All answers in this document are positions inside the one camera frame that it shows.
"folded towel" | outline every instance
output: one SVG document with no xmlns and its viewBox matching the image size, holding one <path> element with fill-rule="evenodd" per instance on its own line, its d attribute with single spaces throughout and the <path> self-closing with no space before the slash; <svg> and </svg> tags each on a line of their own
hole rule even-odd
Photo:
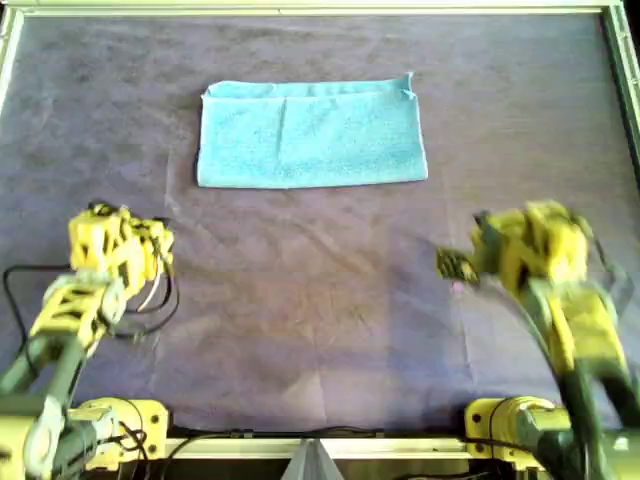
<svg viewBox="0 0 640 480">
<path fill-rule="evenodd" d="M 202 96 L 198 184 L 303 188 L 427 178 L 411 76 L 211 85 Z"/>
</svg>

